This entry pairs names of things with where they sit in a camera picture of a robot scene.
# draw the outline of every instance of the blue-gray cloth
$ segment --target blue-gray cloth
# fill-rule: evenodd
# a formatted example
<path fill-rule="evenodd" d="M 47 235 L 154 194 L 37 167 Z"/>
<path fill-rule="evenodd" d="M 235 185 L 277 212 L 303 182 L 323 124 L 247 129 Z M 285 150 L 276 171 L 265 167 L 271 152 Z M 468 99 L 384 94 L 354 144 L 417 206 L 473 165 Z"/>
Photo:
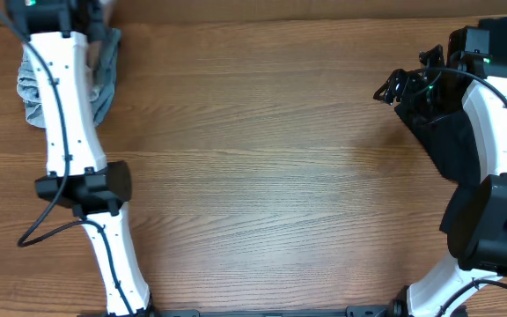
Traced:
<path fill-rule="evenodd" d="M 99 60 L 95 71 L 86 67 L 86 75 L 93 75 L 93 88 L 90 90 L 89 101 L 92 104 L 93 123 L 100 125 L 113 102 L 116 88 L 116 60 L 118 54 L 121 30 L 109 29 L 107 38 L 99 52 Z M 36 83 L 36 76 L 33 67 L 28 60 L 28 54 L 23 53 L 23 62 L 18 68 L 18 95 L 25 102 L 26 121 L 35 127 L 44 128 L 44 116 L 40 103 L 39 88 Z"/>

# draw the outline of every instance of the wooden surface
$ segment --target wooden surface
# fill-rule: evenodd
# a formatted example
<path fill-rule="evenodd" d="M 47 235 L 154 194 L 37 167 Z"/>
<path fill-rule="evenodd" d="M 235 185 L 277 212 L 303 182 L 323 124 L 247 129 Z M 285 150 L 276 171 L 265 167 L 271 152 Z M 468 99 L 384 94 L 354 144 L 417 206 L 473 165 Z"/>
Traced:
<path fill-rule="evenodd" d="M 122 25 L 118 94 L 98 128 L 134 179 L 130 224 L 162 309 L 383 304 L 446 252 L 455 185 L 371 96 L 475 18 Z M 18 249 L 40 214 L 45 137 L 0 28 L 0 316 L 102 311 L 81 229 Z M 47 230 L 72 220 L 56 209 Z M 487 288 L 473 316 L 507 316 Z"/>
<path fill-rule="evenodd" d="M 114 23 L 430 18 L 507 14 L 507 0 L 118 0 Z"/>

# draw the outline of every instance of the folded cloth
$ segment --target folded cloth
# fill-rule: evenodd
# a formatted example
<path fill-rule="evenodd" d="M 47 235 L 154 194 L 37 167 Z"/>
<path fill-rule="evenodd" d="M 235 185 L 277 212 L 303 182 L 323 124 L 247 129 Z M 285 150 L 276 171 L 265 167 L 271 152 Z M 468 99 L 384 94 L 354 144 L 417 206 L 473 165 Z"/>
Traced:
<path fill-rule="evenodd" d="M 89 93 L 89 101 L 92 105 L 93 124 L 100 125 L 113 102 L 116 88 L 116 60 L 118 55 L 121 30 L 111 28 L 108 30 L 107 38 L 99 52 L 99 59 L 95 71 L 85 66 L 87 83 L 93 82 Z M 23 53 L 23 61 L 18 68 L 18 95 L 25 102 L 26 121 L 38 128 L 45 128 L 42 105 L 39 95 L 39 87 L 33 66 L 29 62 L 26 52 Z"/>

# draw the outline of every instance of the black fabric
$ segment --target black fabric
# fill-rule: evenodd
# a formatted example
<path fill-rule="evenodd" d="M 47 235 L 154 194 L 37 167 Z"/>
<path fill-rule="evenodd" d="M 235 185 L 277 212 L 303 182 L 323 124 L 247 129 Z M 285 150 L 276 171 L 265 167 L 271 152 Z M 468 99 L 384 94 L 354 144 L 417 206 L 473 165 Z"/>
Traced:
<path fill-rule="evenodd" d="M 484 19 L 479 27 L 490 30 L 490 54 L 507 59 L 507 18 Z M 408 105 L 400 103 L 395 111 L 422 143 L 441 175 L 459 184 L 440 225 L 440 230 L 448 233 L 454 216 L 467 204 L 481 182 L 471 122 L 467 114 L 459 110 L 437 122 L 417 126 Z"/>

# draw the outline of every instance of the cloth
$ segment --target cloth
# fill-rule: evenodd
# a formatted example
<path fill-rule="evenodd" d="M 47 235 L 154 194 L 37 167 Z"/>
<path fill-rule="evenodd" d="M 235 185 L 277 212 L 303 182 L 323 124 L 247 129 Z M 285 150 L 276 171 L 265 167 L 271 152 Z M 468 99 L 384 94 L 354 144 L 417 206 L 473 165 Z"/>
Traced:
<path fill-rule="evenodd" d="M 92 105 L 93 123 L 100 125 L 107 115 L 113 102 L 116 89 L 116 61 L 118 55 L 121 30 L 111 28 L 103 41 L 95 71 L 85 66 L 87 83 L 93 83 L 89 93 Z M 18 68 L 17 93 L 25 102 L 26 121 L 38 128 L 45 128 L 39 88 L 33 67 L 26 52 Z"/>
<path fill-rule="evenodd" d="M 479 27 L 490 30 L 490 54 L 507 59 L 507 18 L 483 19 Z M 467 114 L 459 110 L 434 124 L 416 126 L 408 105 L 400 103 L 395 111 L 428 152 L 441 175 L 459 184 L 440 226 L 442 232 L 448 233 L 452 220 L 471 199 L 481 181 L 471 122 Z"/>

